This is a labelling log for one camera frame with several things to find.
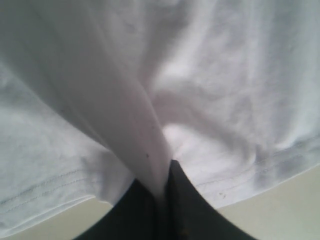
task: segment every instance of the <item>white t-shirt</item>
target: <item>white t-shirt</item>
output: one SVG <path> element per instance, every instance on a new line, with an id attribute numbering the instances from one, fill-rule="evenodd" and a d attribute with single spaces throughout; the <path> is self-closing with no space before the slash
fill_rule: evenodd
<path id="1" fill-rule="evenodd" d="M 219 208 L 319 164 L 320 3 L 0 1 L 0 237 L 170 159 Z"/>

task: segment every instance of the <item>white cotton fabric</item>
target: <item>white cotton fabric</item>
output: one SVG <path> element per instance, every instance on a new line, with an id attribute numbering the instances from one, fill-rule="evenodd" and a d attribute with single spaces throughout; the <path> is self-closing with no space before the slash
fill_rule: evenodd
<path id="1" fill-rule="evenodd" d="M 0 237 L 133 176 L 160 199 L 170 158 L 216 208 L 318 165 L 319 9 L 0 2 Z"/>

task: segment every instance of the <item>beige floor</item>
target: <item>beige floor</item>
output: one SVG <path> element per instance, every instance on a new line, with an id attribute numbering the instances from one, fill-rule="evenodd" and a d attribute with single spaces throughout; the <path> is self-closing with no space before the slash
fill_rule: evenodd
<path id="1" fill-rule="evenodd" d="M 70 240 L 111 206 L 90 199 L 5 240 Z M 320 240 L 320 166 L 263 194 L 219 210 L 260 240 Z"/>

